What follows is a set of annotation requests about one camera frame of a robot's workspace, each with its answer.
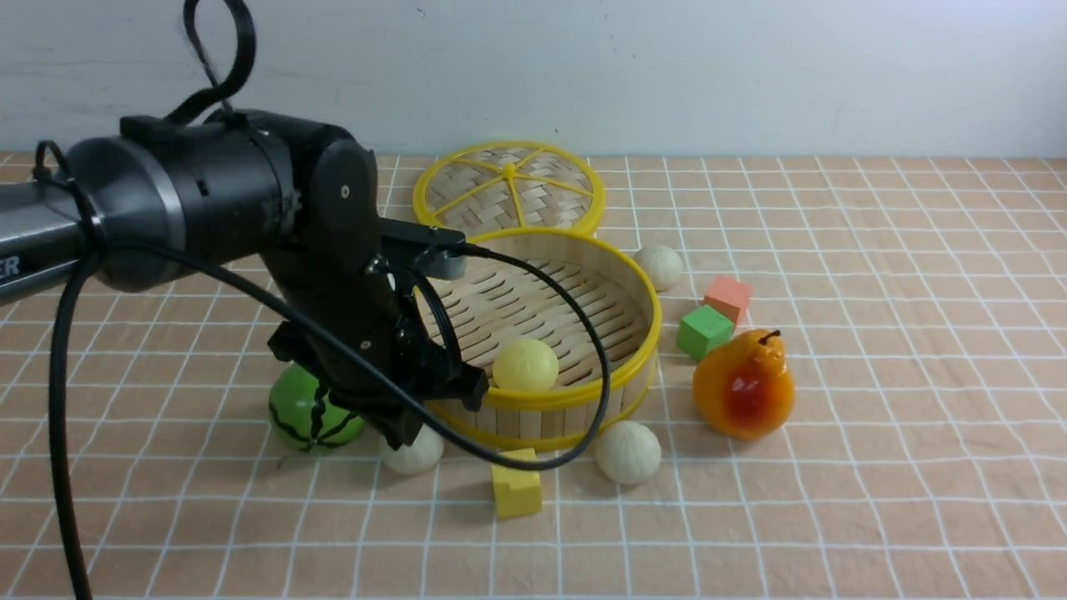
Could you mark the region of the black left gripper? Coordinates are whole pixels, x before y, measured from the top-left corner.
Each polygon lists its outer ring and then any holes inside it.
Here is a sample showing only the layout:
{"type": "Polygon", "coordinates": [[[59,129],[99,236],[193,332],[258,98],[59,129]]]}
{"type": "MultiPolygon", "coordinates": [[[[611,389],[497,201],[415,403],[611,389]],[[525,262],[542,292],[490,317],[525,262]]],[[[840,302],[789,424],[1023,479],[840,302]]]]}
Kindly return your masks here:
{"type": "MultiPolygon", "coordinates": [[[[385,262],[380,219],[312,219],[262,251],[264,265],[290,307],[415,402],[447,399],[479,413],[490,388],[488,374],[468,366],[456,335],[431,337],[414,295],[431,278],[385,262]]],[[[412,447],[424,421],[403,405],[373,405],[367,409],[367,425],[396,451],[412,447]]]]}

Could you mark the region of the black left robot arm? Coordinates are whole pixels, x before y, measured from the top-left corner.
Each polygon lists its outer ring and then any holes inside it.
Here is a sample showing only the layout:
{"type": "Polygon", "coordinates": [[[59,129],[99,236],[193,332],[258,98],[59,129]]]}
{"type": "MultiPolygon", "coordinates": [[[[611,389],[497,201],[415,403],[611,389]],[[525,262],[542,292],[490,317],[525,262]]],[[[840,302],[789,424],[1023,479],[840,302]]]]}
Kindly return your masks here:
{"type": "Polygon", "coordinates": [[[463,277],[465,236],[378,215],[375,153],[347,130],[262,111],[184,128],[126,117],[66,163],[50,181],[3,186],[3,305],[73,275],[91,247],[82,193],[103,242],[148,240],[216,265],[257,255],[290,307],[415,402],[483,405],[485,372],[432,341],[414,297],[425,278],[463,277]]]}

